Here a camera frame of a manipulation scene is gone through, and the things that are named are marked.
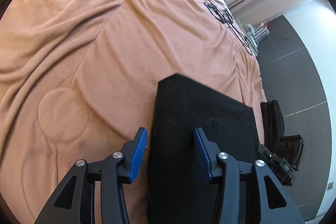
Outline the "striped rack on cabinet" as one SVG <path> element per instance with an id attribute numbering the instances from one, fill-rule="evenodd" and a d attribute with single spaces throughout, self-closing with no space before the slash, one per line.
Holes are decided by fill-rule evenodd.
<path id="1" fill-rule="evenodd" d="M 249 23 L 243 23 L 241 20 L 236 19 L 236 23 L 248 39 L 249 44 L 258 52 L 259 43 L 270 34 L 268 29 L 268 20 L 263 20 L 262 22 L 252 25 Z"/>

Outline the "folded black garment right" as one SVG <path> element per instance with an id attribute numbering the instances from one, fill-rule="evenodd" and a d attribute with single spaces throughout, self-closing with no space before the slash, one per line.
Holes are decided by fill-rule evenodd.
<path id="1" fill-rule="evenodd" d="M 264 145 L 273 153 L 280 137 L 284 136 L 285 124 L 280 105 L 277 100 L 260 104 L 262 123 L 264 128 Z"/>

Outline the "black pants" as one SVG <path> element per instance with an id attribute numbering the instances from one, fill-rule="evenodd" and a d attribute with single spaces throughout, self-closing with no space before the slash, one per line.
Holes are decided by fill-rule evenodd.
<path id="1" fill-rule="evenodd" d="M 149 223 L 210 223 L 219 189 L 197 131 L 251 163 L 259 138 L 253 109 L 180 74 L 158 83 L 147 165 Z"/>

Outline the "orange bed blanket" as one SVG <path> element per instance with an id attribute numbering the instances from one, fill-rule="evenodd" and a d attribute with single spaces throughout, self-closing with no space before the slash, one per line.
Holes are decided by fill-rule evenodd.
<path id="1" fill-rule="evenodd" d="M 34 223 L 72 164 L 150 128 L 181 73 L 246 104 L 260 141 L 259 65 L 205 0 L 13 0 L 1 18 L 1 195 Z"/>

